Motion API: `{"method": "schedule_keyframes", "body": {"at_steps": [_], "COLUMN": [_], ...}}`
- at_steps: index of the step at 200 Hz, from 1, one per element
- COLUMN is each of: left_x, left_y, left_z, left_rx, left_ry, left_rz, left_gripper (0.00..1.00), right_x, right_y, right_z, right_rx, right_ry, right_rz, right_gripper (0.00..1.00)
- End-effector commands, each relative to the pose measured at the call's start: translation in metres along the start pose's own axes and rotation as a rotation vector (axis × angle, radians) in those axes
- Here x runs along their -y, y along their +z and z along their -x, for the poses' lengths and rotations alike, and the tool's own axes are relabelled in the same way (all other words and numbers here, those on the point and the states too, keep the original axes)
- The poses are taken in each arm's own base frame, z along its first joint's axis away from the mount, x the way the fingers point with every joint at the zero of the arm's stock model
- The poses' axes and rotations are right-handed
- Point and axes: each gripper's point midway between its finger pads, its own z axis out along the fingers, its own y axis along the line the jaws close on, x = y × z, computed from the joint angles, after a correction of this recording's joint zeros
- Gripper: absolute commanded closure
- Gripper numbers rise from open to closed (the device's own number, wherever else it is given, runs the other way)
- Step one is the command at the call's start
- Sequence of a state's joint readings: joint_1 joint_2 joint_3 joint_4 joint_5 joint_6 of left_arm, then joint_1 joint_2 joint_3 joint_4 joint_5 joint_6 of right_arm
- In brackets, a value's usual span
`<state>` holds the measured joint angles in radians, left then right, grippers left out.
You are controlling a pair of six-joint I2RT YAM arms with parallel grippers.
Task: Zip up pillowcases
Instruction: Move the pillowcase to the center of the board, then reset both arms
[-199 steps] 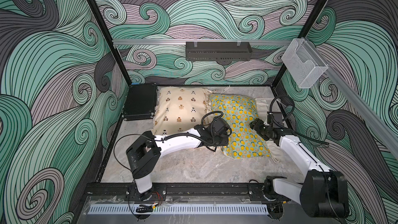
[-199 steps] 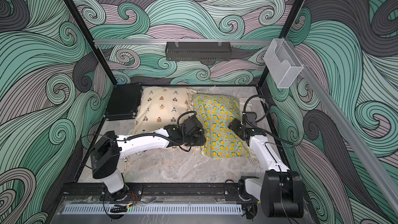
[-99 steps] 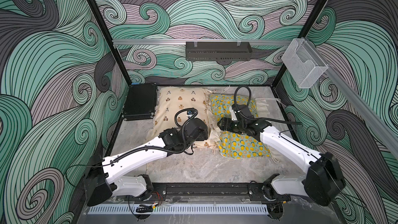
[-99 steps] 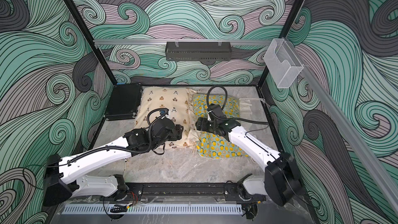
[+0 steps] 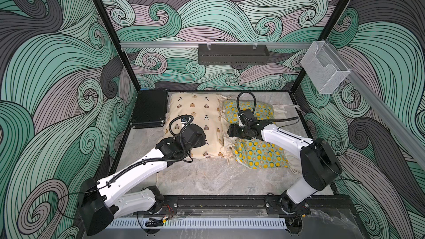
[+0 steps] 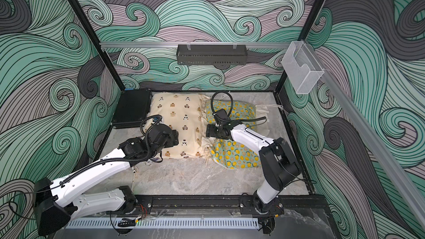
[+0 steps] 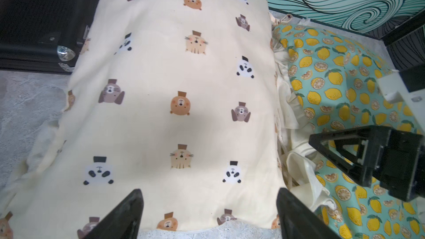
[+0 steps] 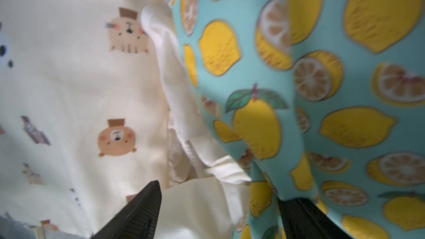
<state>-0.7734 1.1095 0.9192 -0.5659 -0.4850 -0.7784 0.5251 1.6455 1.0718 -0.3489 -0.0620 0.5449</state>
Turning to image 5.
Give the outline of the green lemon print pillow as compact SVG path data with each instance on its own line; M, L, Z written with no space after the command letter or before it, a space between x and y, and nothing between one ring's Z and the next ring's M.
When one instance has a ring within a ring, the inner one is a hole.
M226 100L223 104L222 127L224 130L224 148L231 152L235 160L250 169L289 168L294 174L302 172L299 159L289 151L272 143L258 139L240 139L230 137L228 129L232 124L238 124L238 108L235 100ZM253 101L240 101L241 110L252 109L259 120L286 118L290 105L270 105L265 102L254 104Z

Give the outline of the cream animal print pillow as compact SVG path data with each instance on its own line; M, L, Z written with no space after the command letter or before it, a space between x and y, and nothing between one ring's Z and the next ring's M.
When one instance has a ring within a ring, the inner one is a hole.
M224 127L222 125L222 104L227 98L219 94L173 93L169 99L169 107L164 125L164 136L170 137L172 133L179 133L183 121L175 121L172 128L170 122L182 115L193 116L193 124L204 130L206 135L205 145L193 148L191 157L194 159L224 158L231 155L225 146Z

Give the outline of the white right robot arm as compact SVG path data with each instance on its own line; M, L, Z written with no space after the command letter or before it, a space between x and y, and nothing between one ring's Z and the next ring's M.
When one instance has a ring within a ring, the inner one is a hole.
M274 119L258 120L253 111L247 109L238 113L238 122L229 126L228 135L274 144L300 161L303 177L282 193L280 207L285 214L302 214L307 208L305 200L322 191L343 169L328 142L295 135L274 122Z

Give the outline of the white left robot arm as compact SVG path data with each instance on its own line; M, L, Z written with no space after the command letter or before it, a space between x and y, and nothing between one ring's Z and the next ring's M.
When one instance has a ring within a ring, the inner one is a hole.
M99 180L85 180L79 190L77 210L88 236L105 230L115 219L138 211L155 214L164 198L156 186L132 193L132 188L148 177L189 157L193 148L206 144L204 130L186 124L181 131L162 139L144 157L126 168Z

